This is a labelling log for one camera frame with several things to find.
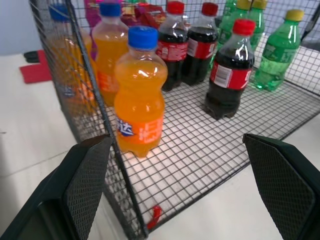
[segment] yellow bottle cap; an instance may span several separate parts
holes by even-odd
[[[252,7],[255,9],[266,9],[267,0],[253,0]]]
[[[236,2],[237,9],[249,10],[250,5],[251,5],[251,1],[249,1],[249,0],[238,0]]]
[[[285,20],[301,22],[304,18],[304,11],[300,9],[291,9],[286,12]]]

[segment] blue bottle cap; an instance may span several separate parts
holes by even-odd
[[[50,16],[55,22],[69,22],[67,6],[63,3],[55,3],[49,6]]]
[[[130,27],[128,44],[136,49],[153,50],[158,44],[158,31],[150,26]]]
[[[119,17],[121,15],[121,5],[116,2],[101,2],[99,11],[103,17]]]

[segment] white wall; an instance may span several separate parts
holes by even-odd
[[[28,0],[0,0],[0,56],[41,49]]]

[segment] orange liquid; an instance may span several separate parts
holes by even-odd
[[[92,48],[90,36],[83,37],[83,41],[90,55]],[[72,117],[94,113],[97,104],[92,92],[90,77],[84,69],[79,46],[67,38],[55,40],[54,44],[57,56],[54,64],[55,74],[66,108]],[[90,63],[96,75],[97,67],[91,57]]]
[[[116,139],[123,152],[131,151],[143,158],[158,146],[161,133],[153,141],[143,143],[139,141],[135,127],[159,119],[161,121],[163,118],[165,101],[161,87],[167,75],[165,65],[148,60],[128,60],[116,65],[115,77],[119,82],[119,91],[114,101],[115,113],[124,122],[134,123],[133,136],[123,136],[119,129],[117,131]]]
[[[104,102],[108,106],[113,106],[116,94],[119,89],[115,78],[115,65],[117,60],[128,52],[128,37],[119,35],[127,33],[108,32],[106,37],[94,36],[94,42],[97,46],[96,66],[97,81]]]

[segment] bottle cap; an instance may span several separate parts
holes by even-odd
[[[55,3],[49,6],[50,16],[55,22],[69,22],[67,6],[63,3]]]
[[[252,20],[239,18],[235,20],[233,25],[233,33],[245,36],[251,36],[254,34],[256,23]]]
[[[153,50],[158,44],[158,31],[150,26],[132,26],[128,31],[128,44],[136,49]]]
[[[252,7],[255,9],[266,9],[267,0],[253,0]]]
[[[251,1],[249,1],[249,0],[238,0],[236,2],[235,6],[236,6],[237,9],[249,10],[249,8],[251,6]]]
[[[214,17],[218,12],[218,5],[212,2],[205,2],[202,5],[202,14],[209,17]]]
[[[101,2],[99,11],[103,17],[119,17],[121,15],[121,5],[116,2]]]
[[[304,14],[304,11],[300,9],[292,9],[286,12],[285,20],[301,22]]]
[[[169,1],[166,5],[166,11],[169,14],[182,15],[184,14],[185,4],[181,1]]]

